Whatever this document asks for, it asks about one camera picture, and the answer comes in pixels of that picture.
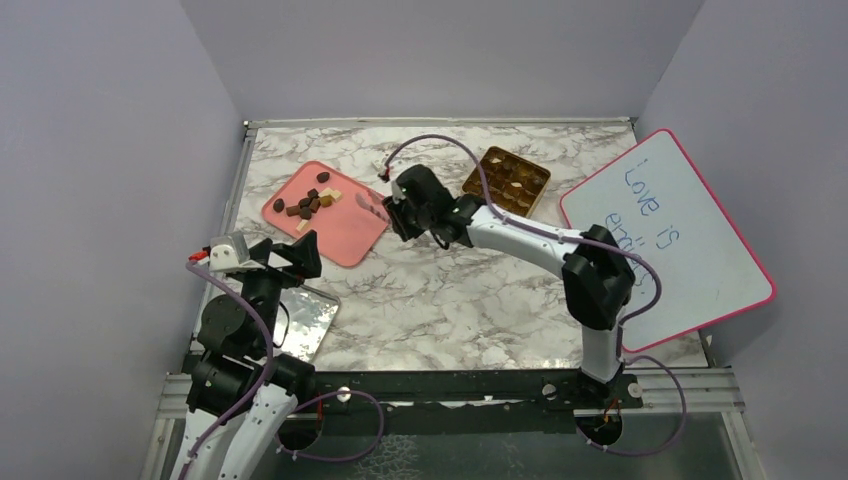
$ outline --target pink border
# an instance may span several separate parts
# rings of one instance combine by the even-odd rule
[[[692,159],[689,157],[689,154],[688,154],[688,153],[686,153],[686,150],[683,148],[683,145],[681,145],[681,144],[680,144],[680,141],[679,141],[679,140],[677,140],[677,137],[674,135],[674,132],[672,132],[671,130],[669,130],[669,129],[667,129],[667,128],[661,128],[661,129],[657,130],[656,132],[654,132],[654,133],[652,133],[652,134],[648,135],[648,136],[647,136],[645,139],[643,139],[641,142],[637,143],[636,145],[634,145],[633,147],[631,147],[630,149],[628,149],[626,152],[624,152],[624,153],[622,153],[621,155],[619,155],[619,156],[618,156],[615,160],[613,160],[613,161],[611,161],[610,163],[608,163],[608,164],[604,165],[604,166],[603,166],[602,168],[600,168],[597,172],[595,172],[595,173],[593,173],[592,175],[589,175],[588,177],[586,177],[586,179],[585,179],[585,180],[583,180],[582,182],[580,182],[580,183],[578,183],[577,185],[575,185],[575,186],[574,186],[571,190],[569,190],[569,191],[565,192],[565,193],[562,195],[562,197],[560,197],[560,199],[559,199],[559,209],[560,209],[560,212],[562,212],[562,216],[563,216],[563,218],[565,219],[565,223],[566,223],[566,225],[568,226],[568,228],[571,228],[571,222],[568,220],[568,215],[565,213],[565,209],[562,207],[562,202],[563,202],[563,200],[565,200],[566,195],[568,195],[569,193],[571,193],[571,192],[573,192],[574,190],[576,190],[578,187],[580,187],[580,185],[583,185],[584,183],[588,182],[588,181],[589,181],[592,177],[594,177],[595,175],[597,175],[597,174],[601,173],[602,171],[604,171],[604,169],[606,169],[607,167],[609,167],[610,165],[612,165],[613,163],[615,163],[615,162],[617,162],[619,159],[621,159],[621,157],[623,157],[623,156],[627,155],[628,153],[630,153],[630,151],[631,151],[631,150],[633,150],[634,148],[638,147],[638,146],[639,146],[639,145],[641,145],[642,143],[646,142],[649,138],[653,137],[654,135],[656,135],[656,134],[658,134],[658,133],[660,133],[660,132],[665,132],[665,133],[667,133],[669,136],[671,136],[671,139],[672,139],[672,140],[674,140],[674,143],[676,143],[676,144],[677,144],[677,148],[679,148],[679,149],[680,149],[680,151],[681,151],[681,152],[683,152],[683,156],[684,156],[684,157],[686,157],[686,160],[689,162],[689,165],[691,165],[691,166],[692,166],[692,170],[694,170],[694,171],[695,171],[695,174],[696,174],[696,175],[698,175],[698,178],[701,180],[701,183],[702,183],[702,184],[704,185],[704,187],[707,189],[707,192],[709,192],[710,196],[711,196],[711,197],[713,197],[713,201],[715,201],[715,202],[716,202],[716,205],[718,206],[719,210],[721,210],[721,213],[724,215],[724,218],[726,218],[726,219],[727,219],[727,221],[728,221],[728,223],[730,223],[730,226],[733,228],[733,231],[734,231],[734,232],[736,232],[736,235],[739,237],[739,240],[741,240],[741,241],[742,241],[742,244],[745,246],[745,249],[747,249],[747,250],[748,250],[748,253],[750,253],[750,254],[751,254],[751,258],[753,258],[753,259],[754,259],[754,262],[755,262],[755,263],[757,264],[757,266],[760,268],[760,271],[761,271],[761,272],[763,272],[763,275],[766,277],[766,280],[769,282],[769,285],[771,285],[771,295],[769,295],[769,297],[768,297],[768,298],[766,298],[765,300],[762,300],[762,301],[760,301],[760,302],[757,302],[757,303],[755,303],[755,304],[753,304],[753,305],[749,305],[749,306],[747,306],[747,307],[745,307],[745,308],[740,308],[739,310],[736,310],[735,312],[730,312],[730,313],[728,313],[727,315],[721,316],[721,317],[716,318],[716,319],[714,319],[714,320],[710,320],[710,321],[709,321],[709,322],[707,322],[707,323],[704,323],[704,324],[702,324],[702,325],[699,325],[699,326],[697,326],[697,327],[695,327],[695,328],[690,328],[689,330],[686,330],[685,332],[678,333],[677,335],[672,335],[671,337],[668,337],[668,338],[666,338],[666,339],[663,339],[663,340],[660,340],[660,341],[658,341],[658,342],[652,343],[652,344],[650,344],[650,345],[648,345],[648,346],[642,347],[642,348],[640,348],[639,350],[630,350],[630,349],[628,349],[627,347],[625,347],[625,346],[623,346],[623,345],[622,345],[622,348],[624,348],[624,350],[625,350],[625,351],[627,351],[627,352],[629,352],[629,353],[637,353],[637,352],[645,351],[645,350],[647,350],[647,349],[649,349],[649,348],[655,347],[655,346],[657,346],[657,345],[659,345],[659,344],[662,344],[662,343],[665,343],[665,342],[667,342],[667,341],[669,341],[669,340],[673,340],[673,339],[675,339],[675,338],[682,337],[683,335],[687,335],[687,334],[692,333],[692,332],[694,332],[694,331],[700,330],[700,329],[702,329],[702,328],[704,328],[704,327],[708,327],[708,326],[713,325],[713,324],[715,324],[715,323],[718,323],[718,322],[720,322],[720,321],[722,321],[722,320],[728,319],[728,318],[730,318],[730,317],[732,317],[732,316],[734,316],[734,315],[739,315],[740,313],[744,313],[744,312],[747,312],[748,310],[752,310],[752,309],[757,308],[757,307],[759,307],[759,306],[761,306],[761,305],[765,305],[766,303],[769,303],[770,301],[774,300],[774,297],[777,295],[777,285],[775,285],[775,284],[774,284],[774,280],[772,280],[771,275],[769,275],[769,273],[766,271],[765,267],[763,266],[762,262],[760,262],[760,259],[757,257],[757,255],[754,253],[754,251],[751,249],[751,245],[749,245],[749,244],[748,244],[748,241],[747,241],[747,240],[745,240],[745,237],[743,237],[743,236],[742,236],[742,233],[741,233],[741,232],[739,232],[739,229],[736,227],[736,224],[735,224],[735,223],[733,223],[733,220],[730,218],[730,214],[729,214],[729,213],[727,213],[727,210],[724,208],[724,205],[722,205],[722,204],[721,204],[721,202],[720,202],[720,201],[718,200],[718,198],[716,197],[715,192],[713,192],[713,190],[712,190],[712,189],[710,188],[710,186],[707,184],[707,181],[704,179],[704,176],[703,176],[703,175],[701,175],[701,171],[700,171],[700,170],[698,170],[698,167],[696,167],[696,166],[695,166],[695,163],[694,163],[694,162],[692,162]]]

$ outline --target brown plastic tray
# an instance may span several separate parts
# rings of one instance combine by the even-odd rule
[[[491,147],[480,160],[489,193],[504,210],[529,217],[545,193],[551,172],[500,147]],[[480,172],[475,168],[462,184],[462,193],[483,196]]]

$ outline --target gray wall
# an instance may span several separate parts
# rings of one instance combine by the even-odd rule
[[[679,135],[777,282],[712,330],[775,480],[848,469],[846,25],[842,0],[707,0],[637,124]]]
[[[177,0],[0,1],[0,478],[138,476],[240,121]]]
[[[182,0],[251,120],[636,116],[703,0]]]

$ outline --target marble tabletop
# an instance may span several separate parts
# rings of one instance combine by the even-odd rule
[[[629,126],[285,127],[258,131],[235,228],[248,242],[289,242],[261,208],[300,164],[319,160],[389,194],[373,162],[423,133],[453,136],[482,155],[497,145],[551,171],[534,220],[562,225],[560,196],[635,143]],[[394,172],[421,163],[456,195],[473,168],[452,145],[408,147]],[[505,254],[462,246],[441,250],[429,236],[402,243],[384,233],[362,263],[324,261],[314,288],[341,309],[312,362],[319,370],[573,368],[582,356],[580,325],[565,308],[562,282]],[[696,335],[648,351],[673,366],[706,366]]]

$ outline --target pink tray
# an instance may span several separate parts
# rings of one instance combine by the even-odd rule
[[[330,174],[330,179],[325,183],[318,183],[315,179],[321,172]],[[285,210],[277,213],[272,208],[274,200],[278,198],[282,198],[288,207],[297,204],[309,190],[314,188],[320,192],[327,187],[342,192],[342,198],[339,203],[327,208],[321,207],[315,212],[302,232],[297,231],[299,216],[289,217]],[[318,233],[318,251],[321,255],[343,267],[353,267],[365,258],[365,254],[388,226],[386,222],[357,205],[356,194],[361,193],[370,199],[369,190],[368,187],[321,162],[306,162],[265,202],[262,217],[294,238],[300,238],[309,230],[315,230]]]

